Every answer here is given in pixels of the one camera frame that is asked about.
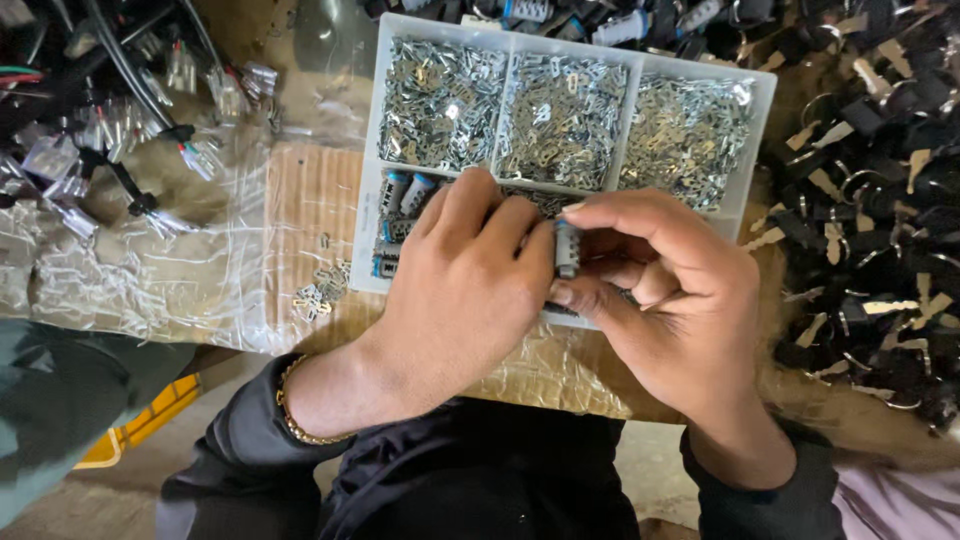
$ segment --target plastic organizer box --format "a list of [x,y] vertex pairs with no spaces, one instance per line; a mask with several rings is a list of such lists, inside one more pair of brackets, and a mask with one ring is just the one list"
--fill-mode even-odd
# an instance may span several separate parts
[[[740,222],[743,218],[743,210],[747,203],[747,194],[750,190],[750,182],[753,177],[760,139],[763,135],[763,127],[766,123],[767,114],[770,111],[770,105],[773,101],[774,89],[777,85],[777,77],[775,75],[710,63],[677,60],[636,51],[562,41],[548,37],[528,36],[515,32],[451,25],[388,13],[380,19],[376,69],[373,77],[374,90],[370,124],[367,130],[367,141],[364,151],[360,200],[357,205],[353,260],[350,272],[351,288],[379,293],[386,293],[390,288],[390,280],[375,277],[373,272],[373,250],[382,229],[379,204],[381,187],[384,183],[384,171],[399,170],[410,174],[421,172],[448,177],[450,179],[455,178],[459,174],[459,171],[441,170],[438,168],[385,161],[379,157],[378,143],[380,138],[380,124],[383,119],[383,103],[385,102],[387,92],[387,71],[390,69],[392,62],[391,47],[394,37],[412,37],[436,43],[459,43],[480,49],[501,51],[506,53],[508,58],[518,53],[536,53],[567,56],[578,59],[597,59],[619,63],[625,66],[628,70],[628,87],[623,100],[623,110],[619,114],[621,126],[613,148],[612,165],[604,178],[602,191],[617,190],[619,171],[624,160],[627,138],[630,134],[630,125],[641,74],[657,73],[671,77],[684,77],[691,80],[741,81],[753,79],[754,102],[751,105],[750,133],[740,151],[741,156],[738,167],[727,179],[726,193],[720,202],[719,208],[714,211],[703,212],[705,219],[707,219],[716,231],[726,238],[736,238],[740,229]],[[512,73],[510,69],[507,69],[504,96],[503,99],[501,99],[497,121],[498,133],[505,129],[503,119],[507,114],[506,89],[511,86],[511,76]],[[500,163],[497,162],[496,153],[494,149],[490,169],[499,184],[581,197],[591,194],[590,191],[573,187],[501,177],[498,174]],[[589,321],[574,315],[547,310],[541,315],[544,320],[550,323],[592,328]]]

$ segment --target black jacket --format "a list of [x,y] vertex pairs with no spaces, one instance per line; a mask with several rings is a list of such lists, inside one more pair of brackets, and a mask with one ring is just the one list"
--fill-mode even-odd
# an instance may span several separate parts
[[[639,538],[613,468],[623,421],[467,398],[342,443],[294,439],[276,405],[281,356],[242,387],[163,485],[164,539]],[[727,487],[699,466],[704,539],[843,538],[829,448],[791,433],[797,473],[775,491]],[[313,469],[343,455],[321,499]]]

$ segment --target gold bracelet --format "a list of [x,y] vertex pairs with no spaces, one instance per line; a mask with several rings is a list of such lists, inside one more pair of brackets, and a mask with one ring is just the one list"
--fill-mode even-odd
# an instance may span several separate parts
[[290,416],[290,410],[287,408],[287,378],[290,377],[290,374],[294,371],[294,369],[303,363],[306,358],[306,355],[302,355],[294,360],[289,366],[287,366],[287,369],[283,372],[283,375],[280,376],[280,388],[276,390],[276,405],[283,409],[283,417],[287,421],[287,428],[290,430],[290,433],[292,433],[293,436],[297,437],[297,440],[306,444],[333,444],[351,438],[356,434],[356,432],[344,433],[343,435],[336,435],[334,437],[317,437],[311,435],[298,426],[297,421]]

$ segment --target black sleeve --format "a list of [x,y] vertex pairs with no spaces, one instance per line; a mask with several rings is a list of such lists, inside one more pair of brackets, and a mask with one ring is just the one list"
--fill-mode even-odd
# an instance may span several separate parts
[[276,391],[297,355],[281,356],[234,394],[194,445],[195,459],[160,489],[156,537],[308,538],[321,493],[313,469],[352,438],[307,445],[290,434]]
[[840,511],[833,505],[837,474],[831,447],[799,426],[784,430],[797,451],[797,470],[782,487],[769,491],[735,489],[707,472],[690,450],[689,430],[680,451],[684,468],[700,486],[700,534],[703,540],[842,540]]

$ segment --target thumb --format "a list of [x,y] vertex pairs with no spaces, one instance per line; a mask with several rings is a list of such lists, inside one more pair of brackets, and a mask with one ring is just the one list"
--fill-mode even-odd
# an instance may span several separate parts
[[587,317],[608,337],[627,331],[642,317],[639,307],[627,302],[612,285],[590,275],[553,281],[549,300]]

